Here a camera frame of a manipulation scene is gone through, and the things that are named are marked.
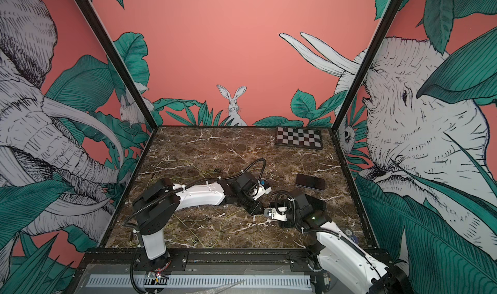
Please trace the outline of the black smartphone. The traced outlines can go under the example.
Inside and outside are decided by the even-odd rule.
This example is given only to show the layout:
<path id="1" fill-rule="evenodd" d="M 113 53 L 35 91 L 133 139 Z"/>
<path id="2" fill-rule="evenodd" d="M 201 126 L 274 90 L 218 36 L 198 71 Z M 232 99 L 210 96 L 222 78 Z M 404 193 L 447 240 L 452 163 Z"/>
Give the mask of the black smartphone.
<path id="1" fill-rule="evenodd" d="M 313 190 L 325 191 L 326 182 L 323 178 L 310 176 L 306 174 L 297 174 L 295 184 L 299 187 L 304 187 Z"/>

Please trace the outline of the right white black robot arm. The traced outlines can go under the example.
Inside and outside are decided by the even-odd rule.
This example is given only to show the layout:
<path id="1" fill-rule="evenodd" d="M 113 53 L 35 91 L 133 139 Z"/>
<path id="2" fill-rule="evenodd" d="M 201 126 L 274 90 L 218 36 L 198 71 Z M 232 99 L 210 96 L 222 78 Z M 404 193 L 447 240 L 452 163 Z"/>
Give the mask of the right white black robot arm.
<path id="1" fill-rule="evenodd" d="M 312 270 L 331 273 L 352 293 L 414 293 L 405 273 L 355 243 L 327 213 L 326 202 L 299 191 L 276 193 L 264 216 L 316 238 L 307 248 Z"/>

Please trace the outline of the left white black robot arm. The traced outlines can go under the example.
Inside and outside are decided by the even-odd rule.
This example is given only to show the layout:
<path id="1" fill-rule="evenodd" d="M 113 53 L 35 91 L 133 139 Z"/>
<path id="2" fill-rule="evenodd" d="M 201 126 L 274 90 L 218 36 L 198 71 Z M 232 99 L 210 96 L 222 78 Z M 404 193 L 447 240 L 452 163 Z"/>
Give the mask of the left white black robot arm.
<path id="1" fill-rule="evenodd" d="M 249 215 L 261 215 L 264 205 L 260 198 L 272 191 L 263 180 L 265 167 L 266 160 L 259 158 L 229 177 L 203 178 L 186 185 L 163 178 L 133 201 L 133 212 L 122 226 L 138 235 L 148 260 L 157 260 L 167 252 L 164 227 L 178 210 L 233 204 Z"/>

